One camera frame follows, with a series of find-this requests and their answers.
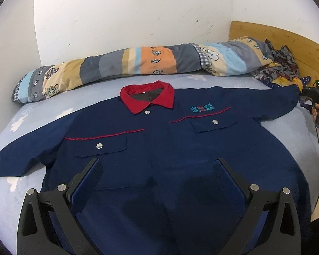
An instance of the light blue stripe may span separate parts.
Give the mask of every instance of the light blue stripe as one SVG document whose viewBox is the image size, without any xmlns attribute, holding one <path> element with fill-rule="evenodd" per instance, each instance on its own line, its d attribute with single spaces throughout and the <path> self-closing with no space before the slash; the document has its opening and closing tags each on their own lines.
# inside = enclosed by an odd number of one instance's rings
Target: light blue stripe
<svg viewBox="0 0 319 255">
<path fill-rule="evenodd" d="M 28 103 L 28 86 L 30 85 L 31 76 L 33 75 L 33 71 L 30 71 L 24 79 L 21 81 L 18 91 L 18 99 L 22 103 Z"/>
<path fill-rule="evenodd" d="M 142 56 L 142 48 L 137 47 L 136 49 L 136 59 L 135 59 L 135 74 L 140 75 L 140 60 Z"/>
<path fill-rule="evenodd" d="M 205 46 L 217 48 L 219 53 L 223 55 L 227 66 L 226 76 L 241 75 L 247 72 L 246 63 L 232 49 L 220 43 L 208 43 Z"/>
</svg>

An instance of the sleeve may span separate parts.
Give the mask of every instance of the sleeve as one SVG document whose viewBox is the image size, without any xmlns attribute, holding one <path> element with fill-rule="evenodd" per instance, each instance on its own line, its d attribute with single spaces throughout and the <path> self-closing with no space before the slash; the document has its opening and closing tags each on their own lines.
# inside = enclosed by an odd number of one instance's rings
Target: sleeve
<svg viewBox="0 0 319 255">
<path fill-rule="evenodd" d="M 52 167 L 77 112 L 38 128 L 0 151 L 0 176 L 22 176 L 36 163 Z"/>
<path fill-rule="evenodd" d="M 264 121 L 292 111 L 299 101 L 299 93 L 296 85 L 268 90 L 228 88 L 224 99 L 245 116 Z"/>
</svg>

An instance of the white wall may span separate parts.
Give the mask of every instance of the white wall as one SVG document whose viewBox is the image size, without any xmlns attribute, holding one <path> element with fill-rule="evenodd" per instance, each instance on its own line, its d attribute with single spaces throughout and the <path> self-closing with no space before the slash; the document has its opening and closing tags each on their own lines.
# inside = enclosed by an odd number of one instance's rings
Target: white wall
<svg viewBox="0 0 319 255">
<path fill-rule="evenodd" d="M 282 28 L 319 43 L 319 8 L 313 0 L 233 0 L 233 9 L 236 21 Z"/>
<path fill-rule="evenodd" d="M 11 101 L 14 86 L 40 64 L 33 0 L 5 0 L 0 7 L 0 132 L 20 107 Z"/>
<path fill-rule="evenodd" d="M 35 0 L 41 63 L 228 39 L 232 0 Z"/>
</svg>

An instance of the mattress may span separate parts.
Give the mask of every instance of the mattress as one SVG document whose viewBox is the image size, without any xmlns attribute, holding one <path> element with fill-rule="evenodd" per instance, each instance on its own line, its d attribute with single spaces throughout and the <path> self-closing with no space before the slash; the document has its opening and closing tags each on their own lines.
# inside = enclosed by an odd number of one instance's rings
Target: mattress
<svg viewBox="0 0 319 255">
<path fill-rule="evenodd" d="M 58 94 L 52 99 L 24 105 L 0 134 L 0 150 L 15 139 L 62 116 L 119 96 L 120 89 L 126 85 L 157 80 L 170 83 L 174 88 L 221 86 L 268 89 L 248 75 L 215 77 L 201 72 L 125 77 L 99 82 Z M 310 202 L 314 209 L 319 195 L 319 146 L 312 116 L 297 105 L 285 116 L 262 122 L 262 126 L 285 145 L 300 166 L 309 183 Z M 46 168 L 40 164 L 23 177 L 0 177 L 0 239 L 12 254 L 17 253 L 17 228 L 26 191 L 29 188 L 40 191 L 45 173 Z"/>
</svg>

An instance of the wooden headboard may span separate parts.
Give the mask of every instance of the wooden headboard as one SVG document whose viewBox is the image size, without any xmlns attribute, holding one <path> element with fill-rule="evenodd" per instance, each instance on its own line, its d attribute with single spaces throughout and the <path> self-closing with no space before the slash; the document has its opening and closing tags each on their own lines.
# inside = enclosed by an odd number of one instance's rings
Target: wooden headboard
<svg viewBox="0 0 319 255">
<path fill-rule="evenodd" d="M 275 49 L 287 45 L 292 51 L 300 68 L 302 77 L 311 76 L 312 86 L 319 80 L 319 44 L 288 30 L 255 23 L 233 21 L 230 26 L 229 39 L 250 36 L 261 41 L 269 39 Z"/>
</svg>

